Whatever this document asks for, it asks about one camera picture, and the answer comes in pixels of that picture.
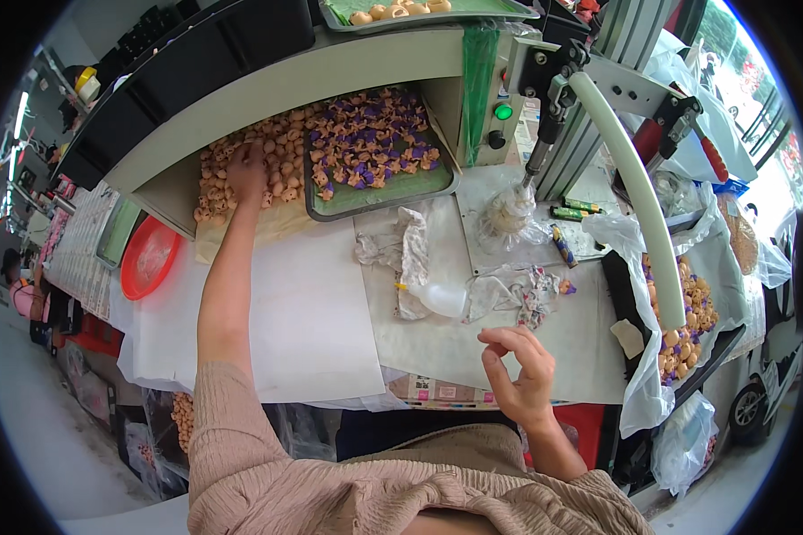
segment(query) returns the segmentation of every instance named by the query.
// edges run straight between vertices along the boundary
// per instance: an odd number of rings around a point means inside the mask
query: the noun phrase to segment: right hand
[[[546,429],[554,418],[551,386],[556,360],[526,327],[482,329],[478,338],[488,344],[482,365],[500,410],[528,432]],[[514,382],[503,364],[509,351],[522,367]]]
[[[226,184],[236,192],[239,202],[261,200],[268,189],[268,171],[265,168],[265,151],[261,143],[239,146],[226,167]]]

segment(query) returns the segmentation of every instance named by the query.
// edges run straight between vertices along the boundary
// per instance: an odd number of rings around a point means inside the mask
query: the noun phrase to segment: tray of figurines
[[[331,99],[307,120],[306,211],[316,221],[448,195],[460,177],[415,91],[385,87]]]

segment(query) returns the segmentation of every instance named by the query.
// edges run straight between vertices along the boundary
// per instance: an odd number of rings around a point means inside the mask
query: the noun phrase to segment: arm
[[[553,356],[526,327],[482,329],[479,340],[488,344],[482,365],[494,397],[505,415],[526,432],[536,472],[566,482],[588,472],[553,415]],[[502,360],[509,351],[522,367],[514,382]]]
[[[238,204],[205,279],[199,305],[195,416],[189,446],[191,503],[225,477],[258,465],[291,461],[252,381],[252,245],[268,183],[261,144],[240,146],[227,173],[227,185],[236,191]]]
[[[32,279],[32,303],[30,304],[30,319],[42,321],[44,315],[44,294],[42,292],[42,264],[36,266]]]
[[[224,242],[214,258],[199,305],[197,369],[222,360],[244,372],[252,382],[250,361],[250,270],[262,193],[268,177],[260,144],[243,144],[228,166],[228,186],[238,205]]]

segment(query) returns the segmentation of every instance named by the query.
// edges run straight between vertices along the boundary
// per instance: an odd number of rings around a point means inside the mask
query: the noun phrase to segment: black bin
[[[306,0],[223,0],[200,11],[143,52],[131,77],[96,103],[57,172],[91,190],[173,115],[314,43]]]

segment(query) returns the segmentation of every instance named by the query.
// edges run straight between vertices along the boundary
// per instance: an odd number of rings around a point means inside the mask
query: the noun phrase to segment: shelf
[[[212,141],[301,104],[403,81],[460,77],[463,34],[463,28],[448,26],[357,38],[316,28],[311,49],[186,107],[133,147],[104,180],[132,193]]]

